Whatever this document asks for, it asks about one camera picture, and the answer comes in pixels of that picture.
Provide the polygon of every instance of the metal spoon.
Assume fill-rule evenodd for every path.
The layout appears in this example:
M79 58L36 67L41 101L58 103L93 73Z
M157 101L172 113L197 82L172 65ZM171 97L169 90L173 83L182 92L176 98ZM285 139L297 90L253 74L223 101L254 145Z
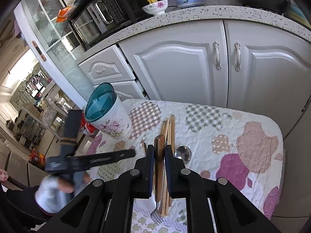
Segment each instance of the metal spoon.
M180 158L183 160L183 162L185 164L189 163L192 153L189 147L187 146L179 146L176 150L175 150L175 155L176 158Z

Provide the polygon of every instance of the white cabinet door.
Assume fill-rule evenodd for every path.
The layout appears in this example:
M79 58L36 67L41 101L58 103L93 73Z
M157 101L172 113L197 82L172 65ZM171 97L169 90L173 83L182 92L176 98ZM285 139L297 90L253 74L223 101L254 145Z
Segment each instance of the white cabinet door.
M150 99L226 107L228 62L222 20L165 26L119 45Z
M110 46L79 64L94 85L134 80L129 65L116 45Z
M225 21L229 54L228 108L264 115L283 137L293 128L311 94L311 44L281 29ZM240 44L240 71L236 71Z
M145 99L143 95L143 87L139 82L131 81L120 81L113 82L111 85L114 87L117 95L119 96L121 101L127 99Z

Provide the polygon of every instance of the table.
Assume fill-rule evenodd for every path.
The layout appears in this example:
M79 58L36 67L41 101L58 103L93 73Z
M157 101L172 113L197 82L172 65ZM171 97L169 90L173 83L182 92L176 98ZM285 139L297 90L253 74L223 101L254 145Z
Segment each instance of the table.
M100 131L87 154L135 147L136 156L92 168L93 178L108 181L132 169L135 161L145 156L143 143L153 144L163 121L174 114L175 147L186 145L192 151L186 167L211 180L226 177L266 217L271 217L278 199L283 160L282 134L273 120L242 111L187 103L125 100L123 105L132 119L132 130L121 139L113 139ZM161 226L155 226L150 219L154 208L154 197L136 199L134 232L187 230L185 199L173 200Z

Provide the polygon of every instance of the white sleeve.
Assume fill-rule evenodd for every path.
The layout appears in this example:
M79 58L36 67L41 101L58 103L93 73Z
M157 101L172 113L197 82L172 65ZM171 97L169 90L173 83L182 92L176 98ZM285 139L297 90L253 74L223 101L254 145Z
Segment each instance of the white sleeve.
M61 210L58 202L58 181L59 177L53 175L44 177L35 193L37 204L50 214L55 214Z

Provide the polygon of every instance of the cup lid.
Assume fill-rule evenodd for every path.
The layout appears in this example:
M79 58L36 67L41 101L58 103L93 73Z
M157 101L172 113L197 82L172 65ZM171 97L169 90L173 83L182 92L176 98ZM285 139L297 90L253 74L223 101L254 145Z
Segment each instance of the cup lid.
M108 83L100 84L89 98L84 116L87 122L95 122L102 118L114 105L117 94L113 86Z

